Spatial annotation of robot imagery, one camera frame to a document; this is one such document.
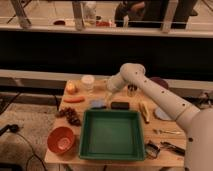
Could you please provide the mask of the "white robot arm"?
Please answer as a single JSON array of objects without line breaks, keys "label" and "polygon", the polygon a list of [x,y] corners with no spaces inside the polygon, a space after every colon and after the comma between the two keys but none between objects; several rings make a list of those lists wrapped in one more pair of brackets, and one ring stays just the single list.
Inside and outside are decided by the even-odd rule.
[{"label": "white robot arm", "polygon": [[186,134],[185,171],[213,171],[213,108],[200,110],[145,76],[145,67],[125,63],[107,80],[112,94],[133,84],[151,98]]}]

